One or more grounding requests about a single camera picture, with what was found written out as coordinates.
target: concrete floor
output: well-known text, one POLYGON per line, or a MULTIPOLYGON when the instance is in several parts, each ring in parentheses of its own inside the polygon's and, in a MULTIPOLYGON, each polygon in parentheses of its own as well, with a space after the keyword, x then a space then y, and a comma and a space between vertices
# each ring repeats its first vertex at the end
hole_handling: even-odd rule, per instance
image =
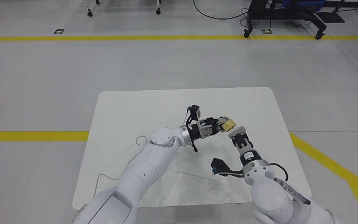
MULTIPOLYGON (((214 16, 250 1, 204 1, 214 16)), ((1 36, 243 34, 239 20, 216 21, 190 0, 1 1, 1 36)), ((358 13, 328 35, 357 35, 358 13)), ((253 35, 268 27, 260 21, 253 35)), ((274 35, 316 28, 272 22, 274 35)), ((358 175, 358 41, 179 40, 0 42, 0 130, 89 130, 102 91, 272 88, 288 130, 358 175)), ((70 223, 85 142, 0 142, 0 223, 70 223)), ((344 223, 358 204, 348 184, 297 150, 313 198, 344 223)), ((138 223, 257 223, 253 204, 141 208, 138 223)))

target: yellow tape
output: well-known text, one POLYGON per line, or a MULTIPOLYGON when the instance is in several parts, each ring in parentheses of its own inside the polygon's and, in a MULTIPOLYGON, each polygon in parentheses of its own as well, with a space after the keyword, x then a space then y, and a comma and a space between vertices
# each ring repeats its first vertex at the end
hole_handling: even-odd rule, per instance
MULTIPOLYGON (((0 132, 0 142, 85 142, 89 132, 0 132)), ((336 161, 290 133, 293 145, 349 183, 358 201, 358 177, 336 161)))
POLYGON ((358 176, 290 133, 293 145, 348 182, 358 202, 358 176))
POLYGON ((0 132, 0 142, 85 142, 88 132, 0 132))
MULTIPOLYGON (((316 40, 308 35, 145 35, 145 36, 0 36, 0 41, 120 41, 120 40, 316 40)), ((321 40, 358 40, 358 35, 324 36, 321 40)))

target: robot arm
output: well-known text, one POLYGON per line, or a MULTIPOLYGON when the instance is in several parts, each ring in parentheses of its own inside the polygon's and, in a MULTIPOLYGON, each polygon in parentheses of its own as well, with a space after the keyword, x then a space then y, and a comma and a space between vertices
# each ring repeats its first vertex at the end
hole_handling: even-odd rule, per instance
POLYGON ((193 110, 186 125, 156 130, 117 184, 95 196, 77 214, 73 223, 135 223, 141 198, 165 173, 180 146, 195 146, 194 140, 212 136, 234 126, 231 120, 224 117, 199 120, 199 107, 193 105, 190 108, 193 110), (192 120, 197 120, 197 123, 191 125, 192 120))
MULTIPOLYGON (((242 176, 233 176, 244 177, 245 182, 252 186, 251 197, 257 207, 253 214, 261 224, 340 224, 330 211, 275 177, 270 164, 253 148, 244 127, 233 129, 229 138, 240 153, 243 165, 242 176)), ((232 172, 224 161, 217 158, 211 166, 213 174, 232 172)))

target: caster wheel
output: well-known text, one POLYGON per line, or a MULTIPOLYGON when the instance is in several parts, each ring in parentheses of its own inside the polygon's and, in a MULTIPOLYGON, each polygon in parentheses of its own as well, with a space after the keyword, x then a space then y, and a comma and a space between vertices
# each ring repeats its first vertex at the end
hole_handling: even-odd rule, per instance
POLYGON ((322 36, 323 36, 323 33, 322 33, 322 32, 317 32, 317 34, 315 35, 315 39, 316 39, 316 40, 319 40, 319 39, 322 38, 322 36))

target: white table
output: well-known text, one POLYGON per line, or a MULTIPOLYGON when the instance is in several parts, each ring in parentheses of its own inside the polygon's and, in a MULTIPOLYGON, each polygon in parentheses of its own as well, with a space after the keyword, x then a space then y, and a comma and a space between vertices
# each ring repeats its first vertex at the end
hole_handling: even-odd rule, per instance
MULTIPOLYGON (((285 167, 289 183, 311 196, 306 177, 270 88, 207 88, 197 90, 120 91, 100 94, 78 177, 73 207, 91 201, 99 173, 118 177, 141 147, 137 136, 150 137, 160 127, 181 125, 186 107, 201 108, 202 119, 228 116, 246 127, 262 158, 285 167)), ((239 154, 225 133, 199 139, 180 148, 163 177, 151 186, 140 207, 251 202, 251 187, 243 179, 212 176, 211 161, 223 159, 240 170, 239 154)), ((277 176, 284 178, 281 170, 277 176)), ((115 184, 101 177, 98 191, 115 184)))

